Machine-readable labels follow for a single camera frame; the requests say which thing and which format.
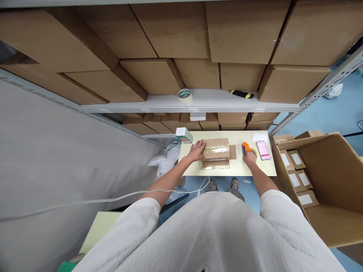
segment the shoe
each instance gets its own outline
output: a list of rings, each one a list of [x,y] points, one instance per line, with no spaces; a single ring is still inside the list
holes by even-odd
[[[215,189],[218,191],[217,183],[213,179],[209,182],[209,189]]]
[[[238,190],[238,187],[239,187],[238,179],[233,178],[231,181],[231,189]]]

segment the open cardboard box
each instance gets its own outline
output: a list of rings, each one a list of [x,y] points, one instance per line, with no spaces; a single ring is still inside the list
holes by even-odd
[[[280,150],[298,150],[320,203],[303,208]],[[297,204],[328,247],[363,242],[363,163],[339,133],[280,143],[272,154],[282,191]]]

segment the white sleeve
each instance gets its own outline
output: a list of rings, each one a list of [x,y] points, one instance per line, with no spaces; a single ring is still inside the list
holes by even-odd
[[[159,213],[160,204],[154,198],[143,198],[133,203],[73,272],[115,271],[155,231]]]

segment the person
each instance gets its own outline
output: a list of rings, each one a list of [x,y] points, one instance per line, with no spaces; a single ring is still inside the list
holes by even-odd
[[[149,190],[173,190],[189,165],[204,157],[204,146],[192,145]],[[73,271],[345,271],[256,160],[252,152],[243,156],[261,198],[260,215],[244,203],[237,179],[229,192],[219,192],[212,181],[208,192],[156,229],[171,193],[145,193]]]

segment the gray wall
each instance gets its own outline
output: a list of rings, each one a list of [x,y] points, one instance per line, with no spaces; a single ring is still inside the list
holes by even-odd
[[[160,147],[0,80],[0,217],[147,189]],[[122,203],[133,202],[129,198]],[[0,222],[0,271],[56,271],[97,211],[68,207]]]

